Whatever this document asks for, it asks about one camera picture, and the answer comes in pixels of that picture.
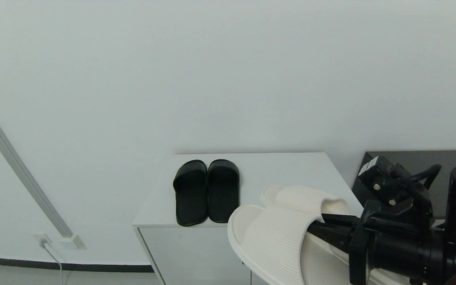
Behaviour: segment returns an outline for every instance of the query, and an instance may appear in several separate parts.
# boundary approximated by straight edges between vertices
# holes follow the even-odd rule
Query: floor
[[[63,285],[159,285],[154,274],[63,271]],[[0,285],[58,285],[59,271],[0,265]]]

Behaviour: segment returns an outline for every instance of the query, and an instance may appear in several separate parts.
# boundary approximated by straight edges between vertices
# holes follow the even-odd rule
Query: white cable
[[[49,249],[46,247],[47,240],[42,239],[40,240],[40,247],[45,249],[47,253],[49,253],[50,257],[52,257],[58,264],[59,264],[59,276],[61,277],[61,285],[63,285],[63,265],[50,253]]]

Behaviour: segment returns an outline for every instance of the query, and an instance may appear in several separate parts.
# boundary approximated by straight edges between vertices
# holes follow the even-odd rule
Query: electrical outlet
[[[34,236],[34,238],[36,238],[38,242],[40,242],[42,238],[45,238],[45,240],[47,240],[47,243],[52,243],[50,238],[44,232],[31,232],[31,234]]]
[[[59,242],[65,249],[82,249],[84,247],[84,243],[78,235],[72,235],[71,238],[62,238]]]

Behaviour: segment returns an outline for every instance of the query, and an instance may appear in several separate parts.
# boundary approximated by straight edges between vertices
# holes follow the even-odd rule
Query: black cable
[[[441,171],[442,165],[439,163],[434,164],[433,166],[429,167],[427,170],[424,170],[420,173],[412,175],[407,178],[403,179],[396,179],[395,183],[399,184],[403,188],[407,187],[409,184],[413,184],[416,182],[420,182],[423,179],[427,179],[424,183],[425,188],[429,189],[436,176]]]

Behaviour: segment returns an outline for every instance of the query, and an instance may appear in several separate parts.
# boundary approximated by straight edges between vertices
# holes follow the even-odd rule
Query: white cabinet
[[[133,227],[164,285],[264,285],[239,260],[228,242],[226,224],[206,220],[181,227],[175,220],[172,182],[179,167],[193,159],[208,167],[215,159],[233,161],[240,172],[241,204],[263,206],[261,190],[270,184],[304,185],[347,200],[359,215],[362,206],[325,153],[173,155],[136,215]]]
[[[263,281],[258,275],[254,272],[251,272],[251,285],[268,285],[265,281]]]

